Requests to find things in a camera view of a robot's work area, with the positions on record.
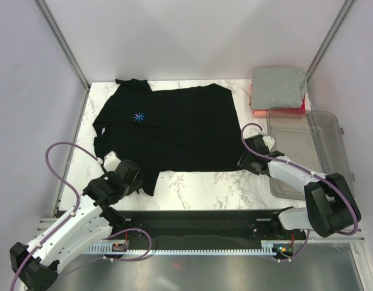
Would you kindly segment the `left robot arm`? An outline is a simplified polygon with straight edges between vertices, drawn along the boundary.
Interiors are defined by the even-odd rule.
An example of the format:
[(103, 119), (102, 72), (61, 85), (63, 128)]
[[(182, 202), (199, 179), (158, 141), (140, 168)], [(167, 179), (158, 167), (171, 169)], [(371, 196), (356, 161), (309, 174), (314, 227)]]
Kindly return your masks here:
[(94, 243), (120, 238), (125, 219), (113, 205), (140, 189), (140, 166), (128, 159), (112, 158), (106, 172), (91, 180), (79, 201), (45, 232), (27, 244), (17, 242), (10, 249), (15, 273), (28, 290), (47, 290), (73, 259)]

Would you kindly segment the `black t-shirt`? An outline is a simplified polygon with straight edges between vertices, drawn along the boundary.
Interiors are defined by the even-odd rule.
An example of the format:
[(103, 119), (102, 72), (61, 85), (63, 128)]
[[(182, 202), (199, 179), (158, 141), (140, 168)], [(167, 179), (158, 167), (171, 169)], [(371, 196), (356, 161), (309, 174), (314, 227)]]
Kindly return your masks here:
[(96, 156), (137, 163), (150, 196), (161, 172), (233, 172), (244, 152), (232, 92), (218, 84), (154, 91), (120, 80), (93, 128)]

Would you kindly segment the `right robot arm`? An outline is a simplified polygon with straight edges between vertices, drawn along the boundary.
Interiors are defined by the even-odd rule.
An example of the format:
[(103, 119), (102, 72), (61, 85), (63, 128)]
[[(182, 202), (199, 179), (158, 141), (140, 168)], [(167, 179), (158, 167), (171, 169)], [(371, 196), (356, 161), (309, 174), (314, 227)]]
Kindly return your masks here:
[(361, 214), (344, 176), (315, 172), (279, 151), (271, 152), (263, 135), (241, 141), (246, 148), (238, 162), (241, 168), (283, 181), (305, 198), (305, 207), (288, 207), (273, 214), (269, 228), (274, 237), (285, 238), (292, 230), (313, 230), (323, 238), (357, 232)]

